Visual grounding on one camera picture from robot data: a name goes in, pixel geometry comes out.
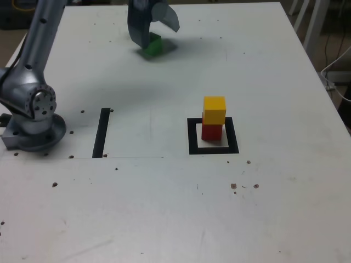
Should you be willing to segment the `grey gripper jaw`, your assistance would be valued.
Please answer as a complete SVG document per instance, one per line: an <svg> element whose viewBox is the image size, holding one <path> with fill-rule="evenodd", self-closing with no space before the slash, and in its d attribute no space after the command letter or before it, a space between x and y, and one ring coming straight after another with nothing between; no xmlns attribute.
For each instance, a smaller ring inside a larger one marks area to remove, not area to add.
<svg viewBox="0 0 351 263"><path fill-rule="evenodd" d="M176 12L168 5L167 1L160 1L151 9L152 22L161 22L174 32L178 32L180 24Z"/></svg>
<svg viewBox="0 0 351 263"><path fill-rule="evenodd" d="M128 1L127 25L131 40L146 49L150 43L149 29L152 21L151 10L154 1L130 0Z"/></svg>

